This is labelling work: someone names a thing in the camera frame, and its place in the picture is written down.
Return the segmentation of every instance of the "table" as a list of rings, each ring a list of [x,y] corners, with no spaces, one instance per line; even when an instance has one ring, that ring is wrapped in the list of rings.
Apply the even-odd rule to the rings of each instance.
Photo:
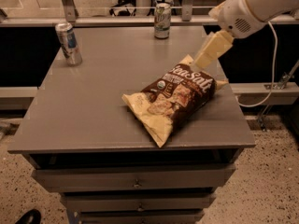
[[[70,223],[194,223],[235,170],[254,138],[230,86],[158,148],[121,99],[194,56],[201,26],[77,28],[83,63],[57,54],[28,109],[10,153],[33,178],[59,192]],[[224,79],[218,62],[207,70]]]

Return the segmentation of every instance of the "silver can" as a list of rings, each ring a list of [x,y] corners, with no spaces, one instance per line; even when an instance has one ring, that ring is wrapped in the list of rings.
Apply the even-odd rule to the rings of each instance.
[[[171,7],[167,3],[159,3],[155,8],[155,36],[165,39],[169,37]]]
[[[69,22],[59,23],[55,30],[62,46],[64,56],[69,65],[78,65],[82,63],[82,57],[78,48],[72,24]]]

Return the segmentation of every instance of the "white cable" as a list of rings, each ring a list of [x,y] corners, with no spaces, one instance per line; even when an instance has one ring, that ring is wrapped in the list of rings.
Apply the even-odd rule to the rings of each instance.
[[[268,95],[259,103],[257,104],[254,104],[254,105],[244,105],[244,104],[240,104],[240,106],[242,107],[255,107],[255,106],[258,106],[258,105],[261,105],[263,104],[267,99],[269,99],[271,93],[272,93],[272,90],[273,90],[273,85],[274,85],[274,76],[275,76],[275,62],[276,62],[276,57],[277,57],[277,51],[278,51],[278,36],[277,36],[277,33],[275,32],[273,26],[272,26],[272,23],[269,21],[268,22],[272,32],[273,32],[273,35],[274,35],[274,38],[275,38],[275,46],[274,46],[274,53],[273,53],[273,60],[272,60],[272,79],[271,79],[271,87],[270,87],[270,92],[268,93]]]

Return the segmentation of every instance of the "crumpled snack bag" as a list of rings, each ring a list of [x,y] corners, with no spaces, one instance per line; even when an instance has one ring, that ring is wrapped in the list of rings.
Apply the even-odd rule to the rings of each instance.
[[[216,89],[227,83],[217,82],[204,71],[193,72],[192,61],[188,55],[141,92],[122,96],[158,147],[162,147],[171,132],[205,105]]]

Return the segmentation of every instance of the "drawer knob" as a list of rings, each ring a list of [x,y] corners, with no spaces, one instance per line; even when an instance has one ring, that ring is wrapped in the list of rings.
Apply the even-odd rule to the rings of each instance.
[[[137,208],[138,212],[144,212],[144,208],[142,207],[142,203],[139,204],[139,207]]]
[[[133,184],[133,188],[135,189],[140,189],[142,187],[142,185],[139,183],[139,180],[136,179],[135,183]]]

